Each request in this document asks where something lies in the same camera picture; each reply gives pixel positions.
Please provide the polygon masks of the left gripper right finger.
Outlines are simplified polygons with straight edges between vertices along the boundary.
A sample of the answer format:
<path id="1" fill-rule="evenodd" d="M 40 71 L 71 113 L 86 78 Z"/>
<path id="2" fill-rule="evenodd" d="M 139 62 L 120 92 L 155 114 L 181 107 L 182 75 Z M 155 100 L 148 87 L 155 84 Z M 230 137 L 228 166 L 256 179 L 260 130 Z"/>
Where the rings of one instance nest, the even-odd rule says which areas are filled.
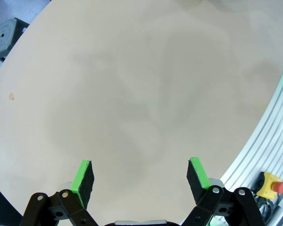
<path id="1" fill-rule="evenodd" d="M 224 217 L 230 226 L 264 226 L 265 222 L 250 189 L 233 192 L 210 182 L 198 157 L 188 162 L 187 180 L 196 206 L 183 226 L 207 226 L 215 216 Z"/>

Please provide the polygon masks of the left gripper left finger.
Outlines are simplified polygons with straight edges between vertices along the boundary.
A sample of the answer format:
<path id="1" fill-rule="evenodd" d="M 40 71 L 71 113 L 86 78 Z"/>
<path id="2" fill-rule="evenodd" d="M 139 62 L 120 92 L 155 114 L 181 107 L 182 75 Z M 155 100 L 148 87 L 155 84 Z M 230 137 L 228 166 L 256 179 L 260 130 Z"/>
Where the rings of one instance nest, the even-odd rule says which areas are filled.
<path id="1" fill-rule="evenodd" d="M 96 226 L 87 211 L 94 183 L 92 162 L 83 160 L 69 189 L 62 189 L 52 196 L 35 193 L 31 196 L 20 225 L 57 226 L 61 220 L 69 220 L 74 226 Z"/>

